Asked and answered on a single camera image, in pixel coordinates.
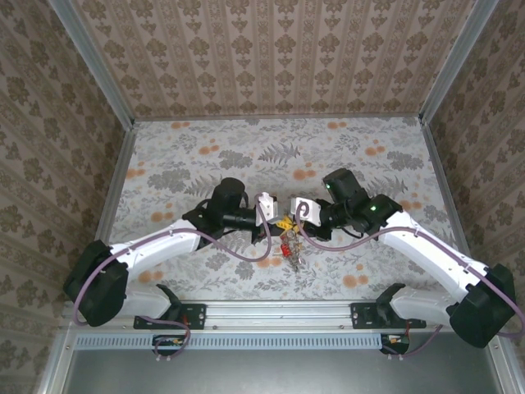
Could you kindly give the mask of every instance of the purple cable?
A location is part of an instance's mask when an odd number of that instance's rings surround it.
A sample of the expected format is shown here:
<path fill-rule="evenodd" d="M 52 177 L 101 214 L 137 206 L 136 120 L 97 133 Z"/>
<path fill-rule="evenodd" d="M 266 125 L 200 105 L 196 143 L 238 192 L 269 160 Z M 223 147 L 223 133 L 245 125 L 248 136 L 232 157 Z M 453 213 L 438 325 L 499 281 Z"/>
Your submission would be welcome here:
<path fill-rule="evenodd" d="M 258 198 L 260 196 L 261 196 L 261 194 L 258 194 L 258 195 L 255 196 L 255 200 L 257 202 L 258 202 Z M 257 209 L 259 215 L 261 216 L 262 226 L 264 227 L 264 231 L 266 232 L 266 237 L 268 239 L 268 247 L 266 249 L 266 252 L 261 257 L 251 259 L 251 258 L 248 258 L 248 257 L 241 256 L 240 254 L 237 254 L 233 250 L 227 248 L 221 242 L 211 238 L 208 234 L 204 234 L 203 232 L 201 232 L 199 230 L 195 230 L 193 228 L 176 228 L 174 230 L 166 230 L 164 232 L 160 232 L 160 233 L 158 233 L 158 234 L 156 234 L 154 236 L 150 236 L 149 238 L 146 238 L 145 240 L 141 240 L 141 241 L 137 242 L 136 244 L 133 244 L 130 247 L 125 248 L 125 249 L 123 249 L 123 250 L 121 250 L 121 251 L 119 251 L 119 252 L 117 252 L 115 254 L 112 254 L 107 259 L 102 261 L 102 263 L 93 270 L 91 275 L 88 276 L 88 279 L 86 279 L 84 285 L 80 289 L 79 294 L 78 294 L 78 296 L 75 299 L 75 303 L 73 304 L 73 317 L 72 317 L 73 322 L 77 326 L 85 326 L 85 325 L 88 324 L 87 322 L 81 322 L 79 320 L 80 302 L 82 302 L 82 299 L 85 296 L 85 292 L 88 290 L 88 288 L 91 285 L 91 283 L 93 282 L 93 280 L 96 278 L 96 276 L 102 270 L 105 269 L 106 266 L 108 266 L 113 260 L 118 259 L 119 257 L 121 257 L 123 254 L 126 254 L 126 253 L 128 253 L 128 252 L 130 252 L 132 250 L 136 250 L 140 246 L 147 245 L 149 242 L 158 240 L 159 238 L 163 238 L 164 236 L 174 236 L 175 234 L 188 234 L 188 233 L 189 234 L 196 234 L 198 236 L 201 236 L 205 240 L 208 240 L 211 243 L 213 243 L 218 249 L 224 250 L 225 252 L 227 252 L 228 254 L 231 254 L 233 257 L 235 257 L 237 259 L 241 259 L 241 260 L 247 261 L 248 263 L 257 263 L 257 261 L 264 260 L 272 252 L 272 234 L 270 234 L 270 228 L 268 227 L 268 222 L 267 222 L 266 217 L 264 215 L 264 212 L 261 209 L 261 207 L 259 206 L 259 204 L 260 203 L 258 202 L 255 205 L 255 208 Z"/>
<path fill-rule="evenodd" d="M 186 331 L 186 338 L 185 338 L 184 342 L 182 343 L 180 348 L 175 353 L 170 355 L 171 358 L 174 358 L 174 357 L 177 357 L 178 355 L 180 355 L 180 353 L 182 353 L 182 351 L 187 347 L 187 345 L 189 343 L 189 339 L 191 338 L 191 331 L 189 330 L 189 327 L 186 326 L 185 324 L 179 323 L 179 322 L 174 322 L 172 320 L 159 320 L 157 318 L 149 318 L 148 316 L 140 316 L 140 317 L 143 318 L 144 320 L 146 320 L 147 322 L 150 322 L 150 323 L 169 324 L 170 326 L 177 326 L 177 327 L 183 328 Z M 168 341 L 168 340 L 169 340 L 169 337 L 162 337 L 162 338 L 158 338 L 157 341 L 155 342 L 155 348 L 154 348 L 153 352 L 155 353 L 155 355 L 157 357 L 160 357 L 160 355 L 158 354 L 158 346 L 162 342 Z"/>
<path fill-rule="evenodd" d="M 432 335 L 430 335 L 430 337 L 425 341 L 425 343 L 423 343 L 420 347 L 418 347 L 416 350 L 412 350 L 410 351 L 409 353 L 405 353 L 404 355 L 400 355 L 397 351 L 395 351 L 394 349 L 392 349 L 391 347 L 389 346 L 386 346 L 386 345 L 383 345 L 383 348 L 384 349 L 387 349 L 390 353 L 392 353 L 393 355 L 398 355 L 400 359 L 403 359 L 405 357 L 411 357 L 413 355 L 416 355 L 417 353 L 419 353 L 420 351 L 422 351 L 423 349 L 425 349 L 428 345 L 430 345 L 430 342 L 432 342 L 434 340 L 435 337 L 437 337 L 437 334 L 440 333 L 441 329 L 443 328 L 443 326 L 440 324 L 439 326 L 436 327 L 436 330 L 432 333 Z"/>
<path fill-rule="evenodd" d="M 301 211 L 304 208 L 303 215 L 308 215 L 309 207 L 308 205 L 303 202 L 300 203 L 297 207 L 297 210 L 295 211 L 295 217 L 300 218 Z M 375 234 L 372 234 L 371 236 L 367 236 L 366 238 L 363 238 L 362 240 L 356 241 L 350 245 L 347 246 L 338 246 L 335 248 L 331 248 L 329 246 L 320 245 L 314 240 L 312 240 L 308 234 L 304 231 L 303 226 L 301 226 L 300 221 L 297 221 L 297 225 L 299 227 L 299 231 L 303 238 L 310 244 L 318 249 L 325 250 L 327 252 L 342 252 L 345 250 L 351 250 L 353 248 L 357 248 L 358 246 L 362 244 L 366 244 L 367 242 L 377 238 L 378 236 L 382 236 L 384 234 L 388 234 L 389 232 L 394 231 L 404 231 L 409 232 L 411 234 L 414 234 L 415 236 L 420 236 L 425 241 L 430 242 L 433 244 L 437 249 L 441 250 L 443 253 L 448 255 L 451 259 L 453 259 L 456 263 L 458 263 L 461 267 L 465 268 L 467 271 L 469 271 L 472 275 L 474 275 L 476 278 L 478 278 L 480 281 L 485 283 L 492 291 L 494 291 L 505 303 L 510 306 L 510 308 L 516 313 L 516 315 L 519 317 L 520 321 L 522 322 L 522 328 L 519 332 L 498 332 L 498 335 L 500 337 L 505 338 L 512 338 L 517 339 L 523 337 L 525 335 L 525 314 L 521 311 L 521 309 L 516 305 L 514 301 L 512 301 L 503 291 L 498 289 L 496 286 L 494 286 L 488 279 L 485 278 L 484 275 L 481 275 L 478 271 L 476 271 L 474 268 L 472 268 L 468 263 L 465 263 L 461 258 L 456 256 L 453 252 L 445 248 L 440 242 L 436 241 L 431 236 L 425 234 L 424 232 L 418 232 L 418 230 L 410 228 L 410 227 L 391 227 L 391 228 L 385 228 L 383 230 L 380 230 L 376 232 Z"/>

